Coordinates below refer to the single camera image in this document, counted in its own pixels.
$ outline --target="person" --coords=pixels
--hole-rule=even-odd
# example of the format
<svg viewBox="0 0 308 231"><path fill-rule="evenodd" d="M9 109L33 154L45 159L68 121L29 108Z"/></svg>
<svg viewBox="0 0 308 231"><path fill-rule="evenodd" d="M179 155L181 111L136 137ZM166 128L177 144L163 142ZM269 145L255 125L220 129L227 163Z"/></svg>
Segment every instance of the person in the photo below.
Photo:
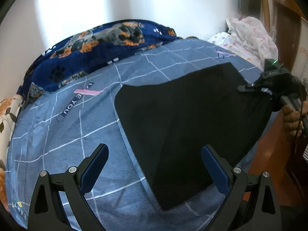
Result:
<svg viewBox="0 0 308 231"><path fill-rule="evenodd" d="M282 130L286 133L287 140L292 142L296 135L296 130L298 128L298 122L300 119L300 112L299 111L293 111L289 105L284 105L282 107ZM302 110L302 116L306 115L308 113L308 101L303 102L303 110ZM296 137L301 136L303 123L301 122L300 128L298 131L298 134Z"/></svg>

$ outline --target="blue bed sheet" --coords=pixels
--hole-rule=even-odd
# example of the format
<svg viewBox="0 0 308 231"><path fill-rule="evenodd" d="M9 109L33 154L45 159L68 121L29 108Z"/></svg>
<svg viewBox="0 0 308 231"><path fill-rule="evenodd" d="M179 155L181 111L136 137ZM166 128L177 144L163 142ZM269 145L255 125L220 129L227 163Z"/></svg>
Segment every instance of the blue bed sheet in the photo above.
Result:
<svg viewBox="0 0 308 231"><path fill-rule="evenodd" d="M107 231L203 230L224 199L214 185L187 202L162 211L140 169L114 107L123 84L160 84L190 72L231 62L248 82L261 70L242 58L198 39L176 40L103 67L84 78L43 94L22 110L8 150L6 188L14 219L27 227L27 215L39 173L50 174L77 166L99 143L109 147L109 160L88 204ZM92 84L97 95L84 95L59 121L76 96L76 89ZM266 129L275 118L272 115ZM257 144L238 166L247 171ZM61 194L72 227L79 229L65 194Z"/></svg>

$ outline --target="black cloth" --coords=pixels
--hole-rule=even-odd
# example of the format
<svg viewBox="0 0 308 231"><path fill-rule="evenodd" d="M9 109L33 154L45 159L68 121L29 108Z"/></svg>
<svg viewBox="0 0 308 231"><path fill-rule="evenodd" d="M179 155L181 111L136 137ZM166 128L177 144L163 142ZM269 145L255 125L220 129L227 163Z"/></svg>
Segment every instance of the black cloth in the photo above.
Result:
<svg viewBox="0 0 308 231"><path fill-rule="evenodd" d="M163 210L212 183L203 146L212 145L235 166L261 136L272 112L270 95L239 93L242 84L225 63L160 85L123 85L116 95L125 134Z"/></svg>

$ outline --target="silver screw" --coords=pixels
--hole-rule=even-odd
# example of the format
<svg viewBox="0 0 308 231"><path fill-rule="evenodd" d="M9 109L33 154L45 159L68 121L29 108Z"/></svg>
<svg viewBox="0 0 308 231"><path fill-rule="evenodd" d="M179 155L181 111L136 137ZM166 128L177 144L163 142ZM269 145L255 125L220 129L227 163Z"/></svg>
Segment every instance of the silver screw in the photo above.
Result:
<svg viewBox="0 0 308 231"><path fill-rule="evenodd" d="M239 167L235 167L235 168L233 169L233 171L234 171L234 173L237 173L237 174L239 174L239 173L242 172L242 170L241 170Z"/></svg>
<svg viewBox="0 0 308 231"><path fill-rule="evenodd" d="M70 167L70 168L68 169L68 171L69 171L70 173L75 173L75 172L77 171L77 168L76 168L76 167Z"/></svg>
<svg viewBox="0 0 308 231"><path fill-rule="evenodd" d="M264 171L262 174L263 174L263 176L266 177L266 178L270 176L270 175L269 175L269 172L266 172L266 171Z"/></svg>
<svg viewBox="0 0 308 231"><path fill-rule="evenodd" d="M47 175L47 172L44 170L44 171L40 172L39 175L40 175L41 177L44 177L45 175Z"/></svg>

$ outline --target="reddish brown floor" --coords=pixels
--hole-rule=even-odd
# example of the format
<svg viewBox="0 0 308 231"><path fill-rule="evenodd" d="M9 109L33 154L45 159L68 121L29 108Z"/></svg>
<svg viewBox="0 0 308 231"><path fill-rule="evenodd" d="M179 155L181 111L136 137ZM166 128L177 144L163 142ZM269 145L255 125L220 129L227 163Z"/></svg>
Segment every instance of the reddish brown floor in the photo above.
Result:
<svg viewBox="0 0 308 231"><path fill-rule="evenodd" d="M280 205L297 206L302 198L295 185L284 171L290 156L290 143L282 131L282 113L280 112L269 132L260 140L255 158L249 169L250 174L270 173L274 182Z"/></svg>

